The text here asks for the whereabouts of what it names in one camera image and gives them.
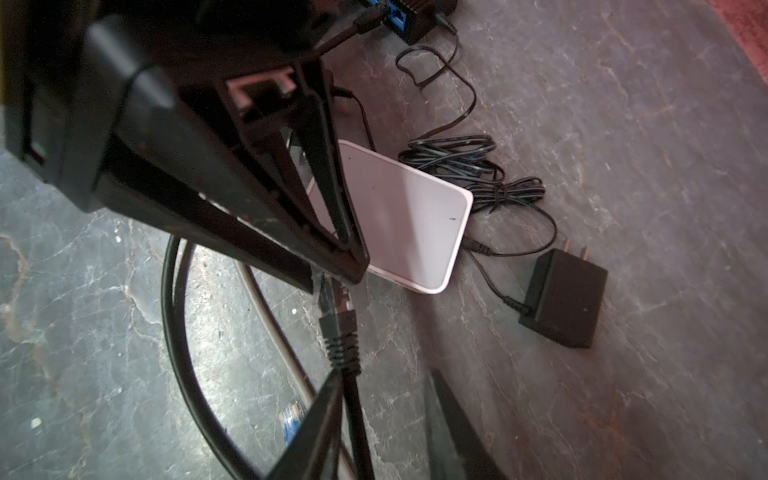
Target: gray marble tabletop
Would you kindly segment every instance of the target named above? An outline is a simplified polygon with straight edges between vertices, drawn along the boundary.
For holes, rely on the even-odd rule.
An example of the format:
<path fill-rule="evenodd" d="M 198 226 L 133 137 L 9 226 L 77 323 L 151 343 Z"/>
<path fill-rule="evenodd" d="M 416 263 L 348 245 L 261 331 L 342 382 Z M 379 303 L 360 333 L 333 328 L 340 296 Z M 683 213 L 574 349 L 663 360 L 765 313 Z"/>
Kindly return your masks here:
<path fill-rule="evenodd" d="M 610 274 L 589 350 L 519 326 L 464 257 L 439 295 L 372 275 L 354 287 L 378 477 L 429 474 L 432 367 L 509 478 L 768 477 L 768 87 L 703 0 L 473 0 L 452 20 L 456 67 L 480 98 L 455 131 L 492 135 L 510 176 L 542 177 L 562 236 Z M 441 31 L 425 40 L 451 44 Z M 382 28 L 326 58 L 390 157 L 469 102 L 449 76 L 413 87 L 393 65 L 404 46 Z M 346 102 L 339 135 L 364 145 Z M 468 231 L 499 250 L 548 235 L 512 207 Z M 166 239 L 79 212 L 2 154 L 0 477 L 226 478 L 170 371 Z M 534 261 L 484 263 L 521 298 Z M 313 299 L 259 279 L 319 384 Z M 187 316 L 214 410 L 266 471 L 284 447 L 278 412 L 297 397 L 232 260 L 197 249 Z"/>

